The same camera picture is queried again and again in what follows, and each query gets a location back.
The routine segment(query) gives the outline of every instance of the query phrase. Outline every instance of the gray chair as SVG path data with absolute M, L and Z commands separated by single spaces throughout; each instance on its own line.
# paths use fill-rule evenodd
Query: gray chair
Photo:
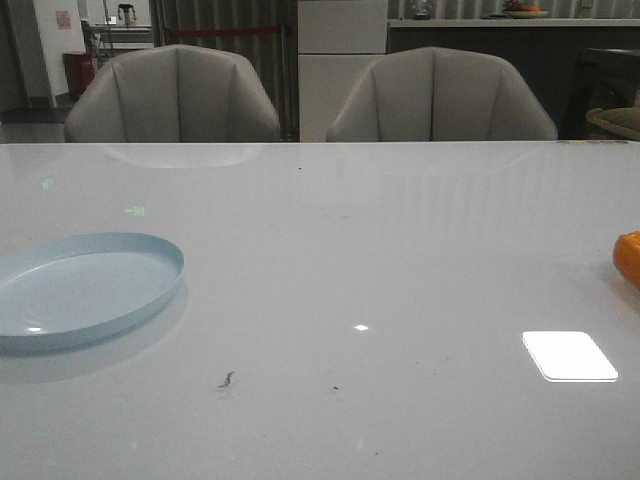
M 106 63 L 64 133 L 67 142 L 270 142 L 280 127 L 246 58 L 170 45 Z
M 330 142 L 556 138 L 553 121 L 513 65 L 438 47 L 374 60 L 327 134 Z

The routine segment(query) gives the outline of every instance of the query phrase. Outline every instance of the plate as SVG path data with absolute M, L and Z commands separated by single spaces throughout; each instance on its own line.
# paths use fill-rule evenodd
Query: plate
M 0 258 L 0 347 L 67 348 L 110 337 L 174 296 L 184 257 L 140 233 L 75 235 Z
M 513 18 L 538 18 L 544 17 L 549 12 L 546 10 L 525 11 L 525 10 L 505 10 L 504 13 Z

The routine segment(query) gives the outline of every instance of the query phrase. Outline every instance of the white table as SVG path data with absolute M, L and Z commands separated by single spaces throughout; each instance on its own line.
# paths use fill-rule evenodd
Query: white table
M 640 477 L 639 144 L 2 145 L 0 196 L 0 254 L 186 261 L 139 328 L 0 356 L 2 480 Z M 526 330 L 618 380 L 548 382 Z

